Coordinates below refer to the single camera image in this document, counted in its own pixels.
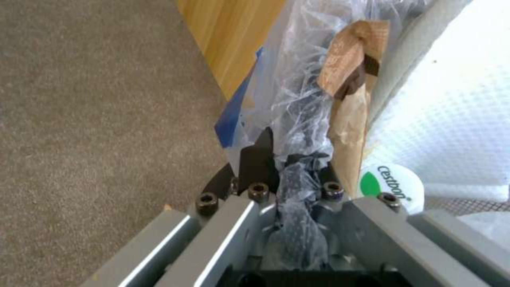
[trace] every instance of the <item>beige carpet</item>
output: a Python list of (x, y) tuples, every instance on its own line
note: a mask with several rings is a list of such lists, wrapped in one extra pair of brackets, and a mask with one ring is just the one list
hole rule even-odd
[(225, 163), (172, 0), (0, 2), (0, 286), (80, 284)]

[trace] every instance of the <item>gray machine part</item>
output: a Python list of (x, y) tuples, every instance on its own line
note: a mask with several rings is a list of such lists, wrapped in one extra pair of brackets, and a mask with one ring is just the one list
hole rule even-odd
[(214, 286), (227, 268), (243, 267), (259, 211), (254, 201), (229, 197), (156, 287)]
[(165, 210), (82, 287), (153, 285), (198, 231), (196, 219), (176, 210)]
[(425, 211), (408, 221), (490, 285), (510, 286), (510, 252), (481, 233), (443, 210)]
[[(463, 233), (467, 232), (466, 226), (457, 219), (447, 216), (438, 219), (434, 214), (426, 212), (421, 217), (413, 217), (410, 224), (403, 208), (391, 209), (376, 198), (320, 200), (312, 209), (312, 218), (327, 238), (333, 270), (398, 270), (414, 286), (488, 286), (495, 282), (510, 285), (508, 261), (501, 256), (494, 257), (500, 252), (497, 246)], [(176, 217), (174, 226), (183, 221), (181, 213), (173, 212), (172, 216)], [(165, 263), (170, 265), (166, 268), (165, 264), (151, 265), (156, 269), (153, 274), (165, 272), (155, 286), (215, 286), (226, 270), (258, 270), (256, 262), (260, 261), (268, 235), (275, 230), (275, 216), (273, 194), (262, 203), (250, 200), (246, 193), (230, 196), (187, 247), (183, 245), (185, 242), (172, 245), (175, 250), (170, 257), (167, 248), (161, 249), (160, 252), (166, 250)], [(198, 226), (197, 220), (188, 221)], [(144, 229), (84, 286), (119, 286), (134, 270), (146, 270), (138, 266), (148, 256), (138, 254), (137, 250), (152, 254), (154, 246), (159, 244), (152, 241), (150, 248), (144, 247), (145, 241), (139, 237), (160, 232), (153, 227), (154, 223)], [(138, 256), (130, 257), (130, 252)], [(136, 280), (129, 281), (129, 286), (154, 285), (154, 277), (149, 273), (135, 274)], [(494, 274), (498, 279), (491, 279)]]

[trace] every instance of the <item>gray metal frame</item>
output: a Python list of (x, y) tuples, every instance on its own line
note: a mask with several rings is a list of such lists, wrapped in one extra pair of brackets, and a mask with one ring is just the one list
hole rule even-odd
[(367, 270), (396, 267), (413, 286), (488, 286), (376, 198), (346, 202), (338, 213), (323, 209), (316, 220)]
[(176, 210), (165, 210), (82, 287), (153, 285), (198, 231), (196, 219)]
[(510, 252), (481, 233), (443, 210), (429, 210), (407, 221), (490, 285), (510, 286)]
[(254, 201), (230, 196), (156, 286), (214, 286), (228, 267), (241, 268), (259, 211)]

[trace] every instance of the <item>plastic bag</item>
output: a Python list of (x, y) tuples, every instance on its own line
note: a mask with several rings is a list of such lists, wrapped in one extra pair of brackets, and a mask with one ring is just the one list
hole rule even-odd
[[(309, 214), (319, 196), (311, 174), (327, 165), (333, 147), (327, 137), (333, 100), (316, 84), (336, 33), (360, 19), (390, 20), (390, 47), (402, 27), (425, 7), (424, 0), (288, 1), (243, 82), (215, 126), (232, 170), (240, 151), (262, 131), (273, 131), (280, 230), (271, 235), (265, 269), (316, 270), (327, 263), (327, 243)], [(289, 164), (289, 155), (312, 156)]]
[(268, 239), (262, 269), (320, 270), (328, 262), (326, 238), (309, 213), (320, 196), (315, 161), (302, 158), (280, 173), (276, 194), (280, 229)]
[[(251, 77), (224, 110), (224, 121), (216, 125), (234, 174), (238, 175), (241, 149), (253, 145), (266, 127), (273, 130), (277, 167), (293, 153), (331, 155), (333, 148), (326, 132), (332, 102), (327, 97), (314, 97), (321, 93), (314, 79), (332, 38), (353, 21), (387, 19), (391, 23), (391, 48), (402, 27), (429, 2), (288, 1), (269, 32)], [(329, 159), (324, 158), (323, 165)]]

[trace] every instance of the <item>bolt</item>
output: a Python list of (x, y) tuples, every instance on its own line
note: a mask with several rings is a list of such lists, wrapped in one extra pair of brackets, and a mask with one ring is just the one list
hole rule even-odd
[(252, 183), (248, 187), (248, 197), (258, 203), (266, 202), (269, 199), (269, 187), (261, 182)]
[(322, 197), (326, 200), (340, 201), (344, 195), (344, 188), (338, 182), (328, 181), (322, 189)]
[(213, 193), (203, 193), (196, 198), (196, 211), (203, 216), (211, 216), (218, 210), (218, 197)]
[(400, 208), (400, 199), (391, 193), (380, 193), (377, 198), (384, 202), (389, 208), (398, 211)]

